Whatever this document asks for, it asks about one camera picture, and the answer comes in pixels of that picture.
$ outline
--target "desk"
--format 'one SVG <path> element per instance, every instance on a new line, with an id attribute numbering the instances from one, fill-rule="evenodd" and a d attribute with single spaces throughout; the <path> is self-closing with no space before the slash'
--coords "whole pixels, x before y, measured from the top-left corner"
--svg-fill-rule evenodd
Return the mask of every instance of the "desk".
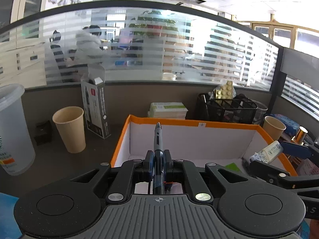
<path id="1" fill-rule="evenodd" d="M 82 169 L 109 163 L 122 131 L 121 125 L 111 126 L 111 136 L 102 139 L 93 132 L 85 130 L 87 146 L 78 154 L 68 153 L 56 128 L 53 129 L 52 142 L 36 146 L 33 165 L 23 174 L 11 176 L 0 168 L 0 192 L 21 197 L 27 192 L 60 180 Z"/>

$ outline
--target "metal screw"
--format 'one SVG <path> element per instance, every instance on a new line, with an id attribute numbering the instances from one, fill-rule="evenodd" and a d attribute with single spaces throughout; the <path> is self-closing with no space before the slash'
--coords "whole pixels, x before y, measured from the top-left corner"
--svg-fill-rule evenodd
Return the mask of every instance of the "metal screw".
<path id="1" fill-rule="evenodd" d="M 211 196 L 207 193 L 198 193 L 195 198 L 200 201 L 207 201 L 211 199 Z"/>
<path id="2" fill-rule="evenodd" d="M 108 196 L 108 199 L 111 201 L 119 201 L 122 200 L 124 196 L 120 193 L 113 193 Z"/>

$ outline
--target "paper cup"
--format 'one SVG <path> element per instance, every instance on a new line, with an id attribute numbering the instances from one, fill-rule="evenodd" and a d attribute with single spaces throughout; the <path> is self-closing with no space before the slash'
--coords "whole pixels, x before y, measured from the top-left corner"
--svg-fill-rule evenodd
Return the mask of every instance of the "paper cup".
<path id="1" fill-rule="evenodd" d="M 82 108 L 70 106 L 58 110 L 52 117 L 69 153 L 79 153 L 86 146 L 83 113 Z"/>
<path id="2" fill-rule="evenodd" d="M 263 129 L 272 137 L 272 139 L 278 140 L 286 129 L 286 126 L 280 120 L 271 116 L 266 116 Z"/>

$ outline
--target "person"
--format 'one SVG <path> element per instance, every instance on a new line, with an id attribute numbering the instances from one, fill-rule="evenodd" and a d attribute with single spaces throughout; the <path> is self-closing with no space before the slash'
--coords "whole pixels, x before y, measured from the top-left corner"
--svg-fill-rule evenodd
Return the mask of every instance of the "person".
<path id="1" fill-rule="evenodd" d="M 84 27 L 75 34 L 77 50 L 75 60 L 81 64 L 98 63 L 106 57 L 101 40 L 101 29 L 97 25 Z"/>

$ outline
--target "stack of boxes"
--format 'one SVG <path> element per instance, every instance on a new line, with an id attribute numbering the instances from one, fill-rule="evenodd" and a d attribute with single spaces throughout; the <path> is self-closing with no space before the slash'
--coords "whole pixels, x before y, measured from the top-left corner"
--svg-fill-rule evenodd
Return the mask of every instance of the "stack of boxes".
<path id="1" fill-rule="evenodd" d="M 147 114 L 149 118 L 184 120 L 187 108 L 181 102 L 151 103 Z"/>

